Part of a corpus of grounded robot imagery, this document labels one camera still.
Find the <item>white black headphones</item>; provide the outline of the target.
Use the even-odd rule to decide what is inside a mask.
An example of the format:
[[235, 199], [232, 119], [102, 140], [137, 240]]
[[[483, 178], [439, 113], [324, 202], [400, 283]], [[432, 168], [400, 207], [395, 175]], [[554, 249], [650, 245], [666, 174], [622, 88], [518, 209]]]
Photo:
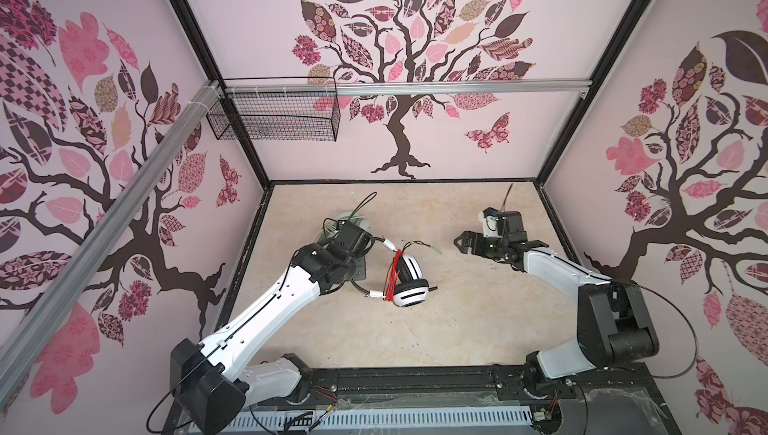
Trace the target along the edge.
[[387, 270], [383, 289], [381, 291], [369, 290], [352, 280], [351, 284], [356, 290], [368, 298], [391, 302], [399, 308], [421, 304], [427, 300], [430, 293], [438, 290], [437, 285], [431, 285], [424, 277], [418, 260], [406, 253], [414, 245], [430, 249], [433, 248], [432, 245], [421, 240], [412, 240], [406, 242], [402, 248], [399, 248], [386, 238], [375, 237], [374, 240], [394, 253], [392, 262]]

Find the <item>mint green headphones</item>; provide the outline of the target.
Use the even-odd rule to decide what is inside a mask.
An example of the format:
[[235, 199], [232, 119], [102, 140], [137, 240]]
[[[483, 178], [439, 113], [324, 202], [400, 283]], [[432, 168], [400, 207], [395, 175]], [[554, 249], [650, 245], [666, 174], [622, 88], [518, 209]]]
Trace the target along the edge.
[[351, 212], [343, 212], [335, 218], [326, 217], [322, 221], [321, 231], [316, 242], [320, 245], [327, 245], [339, 234], [346, 224], [355, 225], [368, 232], [370, 232], [372, 228], [371, 222], [366, 217], [359, 214], [352, 214]]

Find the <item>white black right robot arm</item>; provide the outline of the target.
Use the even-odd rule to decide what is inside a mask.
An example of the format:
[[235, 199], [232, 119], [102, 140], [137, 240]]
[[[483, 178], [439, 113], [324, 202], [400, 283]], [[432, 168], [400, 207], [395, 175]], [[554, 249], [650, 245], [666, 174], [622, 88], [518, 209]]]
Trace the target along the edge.
[[487, 209], [481, 223], [481, 232], [464, 231], [453, 240], [461, 253], [536, 277], [576, 304], [575, 335], [526, 356], [522, 378], [528, 391], [658, 353], [658, 336], [638, 285], [607, 278], [530, 239], [518, 212]]

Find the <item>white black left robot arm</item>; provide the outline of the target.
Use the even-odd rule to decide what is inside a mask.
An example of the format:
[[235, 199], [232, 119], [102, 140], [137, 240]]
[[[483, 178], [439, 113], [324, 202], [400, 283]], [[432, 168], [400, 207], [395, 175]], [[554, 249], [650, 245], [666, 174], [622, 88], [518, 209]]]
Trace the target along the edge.
[[266, 342], [300, 310], [352, 277], [376, 239], [345, 221], [327, 243], [299, 248], [255, 302], [200, 342], [183, 339], [170, 355], [170, 395], [203, 434], [218, 434], [246, 407], [303, 399], [311, 369], [296, 355], [251, 366]]

